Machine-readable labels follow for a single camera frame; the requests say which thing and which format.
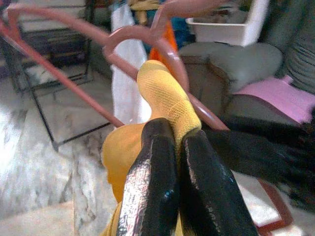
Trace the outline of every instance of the armrest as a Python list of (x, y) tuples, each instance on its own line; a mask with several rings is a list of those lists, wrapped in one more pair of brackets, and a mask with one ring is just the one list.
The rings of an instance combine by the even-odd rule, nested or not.
[(209, 54), (208, 62), (210, 68), (227, 81), (229, 93), (233, 93), (274, 75), (282, 63), (282, 53), (266, 43), (229, 46)]

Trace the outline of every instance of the white container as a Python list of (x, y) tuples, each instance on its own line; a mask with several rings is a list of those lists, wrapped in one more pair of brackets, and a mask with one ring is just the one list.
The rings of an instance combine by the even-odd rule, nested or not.
[(260, 35), (269, 0), (253, 0), (244, 24), (197, 23), (187, 18), (197, 42), (222, 42), (247, 46), (255, 43)]

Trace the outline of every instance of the yellow fabric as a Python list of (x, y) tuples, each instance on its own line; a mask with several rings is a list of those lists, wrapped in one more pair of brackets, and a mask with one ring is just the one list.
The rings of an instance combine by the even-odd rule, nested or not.
[[(156, 60), (149, 60), (142, 65), (137, 83), (141, 95), (152, 108), (150, 119), (164, 117), (169, 120), (179, 158), (183, 137), (191, 130), (201, 129), (201, 122), (186, 93), (165, 65)], [(144, 125), (145, 123), (122, 126), (110, 133), (103, 144), (103, 164), (108, 171), (108, 182), (120, 204), (127, 173), (141, 150), (141, 132)], [(118, 221), (119, 213), (117, 208), (111, 224), (104, 231), (107, 233), (105, 236), (116, 235), (111, 233), (111, 229), (114, 227), (116, 230), (115, 222)], [(182, 235), (181, 227), (177, 227), (176, 235)]]

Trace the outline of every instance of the pink metal frame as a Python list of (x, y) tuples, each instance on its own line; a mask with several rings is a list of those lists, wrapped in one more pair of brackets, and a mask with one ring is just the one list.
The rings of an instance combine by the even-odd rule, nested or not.
[[(172, 68), (173, 76), (188, 94), (189, 99), (199, 117), (213, 129), (228, 130), (225, 124), (216, 115), (214, 115), (197, 98), (189, 93), (189, 81), (185, 67), (177, 52), (175, 52), (168, 42), (162, 37), (166, 23), (171, 17), (192, 17), (202, 15), (204, 12), (209, 12), (211, 9), (225, 1), (226, 0), (168, 0), (157, 11), (151, 28), (144, 26), (127, 26), (116, 30), (112, 34), (107, 34), (98, 27), (95, 27), (83, 20), (76, 19), (73, 16), (66, 15), (59, 10), (39, 8), (34, 5), (11, 4), (7, 8), (8, 26), (0, 20), (0, 35), (17, 50), (29, 56), (38, 64), (44, 66), (62, 84), (72, 90), (116, 127), (120, 127), (124, 124), (99, 105), (74, 82), (69, 80), (62, 71), (56, 69), (50, 62), (48, 62), (21, 39), (17, 27), (17, 20), (20, 14), (31, 14), (64, 23), (70, 28), (82, 33), (86, 37), (101, 45), (103, 47), (103, 54), (107, 61), (116, 65), (134, 80), (137, 78), (138, 70), (130, 63), (116, 55), (114, 50), (119, 43), (126, 39), (140, 39), (157, 48), (158, 51), (167, 59), (168, 64)], [(292, 217), (277, 191), (275, 189), (272, 190), (273, 188), (266, 183), (261, 182), (261, 185), (269, 194), (282, 217), (280, 221), (267, 226), (258, 227), (258, 231), (261, 235), (268, 235), (268, 232), (271, 230), (289, 225), (292, 222)]]

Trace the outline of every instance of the gray armchair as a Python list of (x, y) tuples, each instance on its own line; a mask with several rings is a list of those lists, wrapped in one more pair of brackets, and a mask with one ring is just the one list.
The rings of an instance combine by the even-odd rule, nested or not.
[(293, 85), (315, 94), (315, 1), (271, 1), (258, 43), (247, 47), (193, 43), (180, 55), (191, 93), (217, 115), (237, 115), (291, 123), (266, 102), (231, 95), (244, 86), (288, 74)]

